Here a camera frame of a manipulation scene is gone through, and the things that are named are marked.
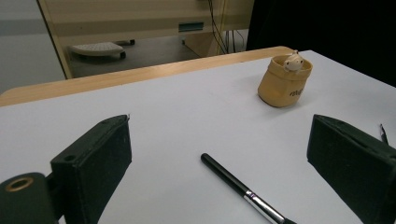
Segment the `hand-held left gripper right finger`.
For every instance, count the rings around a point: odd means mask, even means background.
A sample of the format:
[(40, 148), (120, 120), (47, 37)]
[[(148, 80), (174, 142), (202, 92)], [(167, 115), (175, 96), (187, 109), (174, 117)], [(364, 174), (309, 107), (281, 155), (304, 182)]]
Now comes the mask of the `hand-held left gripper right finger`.
[(358, 128), (315, 115), (307, 160), (363, 224), (396, 224), (396, 149)]

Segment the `white wheeled platform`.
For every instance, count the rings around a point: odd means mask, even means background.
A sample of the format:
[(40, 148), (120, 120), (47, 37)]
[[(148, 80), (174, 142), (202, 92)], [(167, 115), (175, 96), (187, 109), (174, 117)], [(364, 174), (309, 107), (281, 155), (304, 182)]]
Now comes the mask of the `white wheeled platform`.
[(68, 49), (77, 54), (81, 59), (87, 59), (88, 57), (105, 57), (111, 55), (119, 55), (121, 59), (126, 58), (126, 52), (124, 48), (113, 42), (75, 45), (69, 46)]

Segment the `wooden shelf cabinet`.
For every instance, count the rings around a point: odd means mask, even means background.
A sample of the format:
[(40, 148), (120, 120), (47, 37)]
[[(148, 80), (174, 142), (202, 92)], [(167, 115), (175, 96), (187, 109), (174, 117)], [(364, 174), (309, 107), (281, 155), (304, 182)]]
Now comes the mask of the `wooden shelf cabinet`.
[(183, 35), (202, 57), (220, 54), (215, 40), (250, 25), (254, 0), (36, 0), (67, 78), (69, 46)]

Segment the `thin black makeup brush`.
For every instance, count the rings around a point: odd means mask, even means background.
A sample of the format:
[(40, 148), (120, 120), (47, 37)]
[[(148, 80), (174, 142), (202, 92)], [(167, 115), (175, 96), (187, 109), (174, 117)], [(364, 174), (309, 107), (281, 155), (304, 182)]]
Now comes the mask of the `thin black makeup brush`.
[(380, 137), (381, 140), (385, 143), (385, 144), (389, 144), (389, 140), (385, 131), (384, 126), (382, 125), (382, 123), (379, 124), (379, 132), (380, 132)]

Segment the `black curtain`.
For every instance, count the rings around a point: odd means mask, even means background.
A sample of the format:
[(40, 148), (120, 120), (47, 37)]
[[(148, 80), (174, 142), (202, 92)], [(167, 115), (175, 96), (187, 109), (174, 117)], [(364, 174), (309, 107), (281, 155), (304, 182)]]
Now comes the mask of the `black curtain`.
[(396, 87), (396, 0), (255, 0), (247, 49), (311, 49)]

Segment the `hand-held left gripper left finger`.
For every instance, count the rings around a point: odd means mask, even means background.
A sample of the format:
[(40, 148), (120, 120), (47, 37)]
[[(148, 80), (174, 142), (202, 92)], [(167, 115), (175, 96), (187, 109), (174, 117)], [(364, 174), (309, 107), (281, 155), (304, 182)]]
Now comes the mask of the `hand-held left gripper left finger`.
[(50, 162), (67, 224), (97, 224), (132, 162), (129, 117), (105, 119)]

